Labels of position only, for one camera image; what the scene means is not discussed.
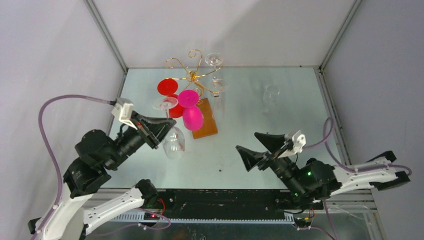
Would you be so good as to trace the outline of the pink wine glass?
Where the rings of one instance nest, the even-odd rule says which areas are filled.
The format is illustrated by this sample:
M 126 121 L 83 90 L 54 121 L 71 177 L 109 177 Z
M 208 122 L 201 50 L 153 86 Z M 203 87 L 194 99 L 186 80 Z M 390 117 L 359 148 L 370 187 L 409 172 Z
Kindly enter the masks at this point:
M 183 90 L 178 95 L 178 103 L 184 108 L 182 119 L 184 126 L 190 131 L 199 130 L 204 124 L 204 116 L 197 103 L 198 93 L 192 89 Z

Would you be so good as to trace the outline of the red wine glass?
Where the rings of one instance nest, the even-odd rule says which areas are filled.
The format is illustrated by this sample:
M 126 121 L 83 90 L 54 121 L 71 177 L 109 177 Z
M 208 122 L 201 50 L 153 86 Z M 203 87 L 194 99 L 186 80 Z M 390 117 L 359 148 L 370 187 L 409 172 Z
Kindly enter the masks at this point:
M 172 78 L 165 78 L 159 82 L 157 85 L 157 91 L 166 97 L 172 97 L 177 99 L 178 95 L 176 94 L 178 90 L 178 83 L 176 80 Z M 183 115 L 184 108 L 178 103 L 177 106 L 171 108 L 169 110 L 169 114 L 171 118 L 180 118 Z

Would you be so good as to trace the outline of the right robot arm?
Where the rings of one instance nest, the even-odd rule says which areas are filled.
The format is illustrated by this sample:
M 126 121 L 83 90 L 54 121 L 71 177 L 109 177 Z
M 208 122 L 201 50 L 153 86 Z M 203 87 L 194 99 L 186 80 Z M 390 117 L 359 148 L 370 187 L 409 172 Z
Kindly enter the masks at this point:
M 396 157 L 392 151 L 353 167 L 310 158 L 304 167 L 299 168 L 290 157 L 304 150 L 306 136 L 301 131 L 281 135 L 256 132 L 254 136 L 266 148 L 265 152 L 240 145 L 235 147 L 246 170 L 271 169 L 290 191 L 291 204 L 297 209 L 350 191 L 388 190 L 410 182 L 409 171 L 394 165 Z

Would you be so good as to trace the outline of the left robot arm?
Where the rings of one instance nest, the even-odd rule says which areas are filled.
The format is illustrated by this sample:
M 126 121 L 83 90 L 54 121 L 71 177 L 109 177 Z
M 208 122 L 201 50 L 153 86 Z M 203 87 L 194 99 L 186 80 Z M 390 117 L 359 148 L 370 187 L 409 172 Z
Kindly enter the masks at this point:
M 59 199 L 44 216 L 28 222 L 33 240 L 60 240 L 74 215 L 112 178 L 108 172 L 117 171 L 143 145 L 157 149 L 177 123 L 173 118 L 147 117 L 135 111 L 129 122 L 131 125 L 120 125 L 116 139 L 94 129 L 75 145 L 78 158 L 69 165 L 61 179 Z M 159 193 L 153 183 L 142 179 L 121 196 L 84 210 L 77 239 L 85 239 L 96 228 L 126 211 L 153 208 L 158 200 Z

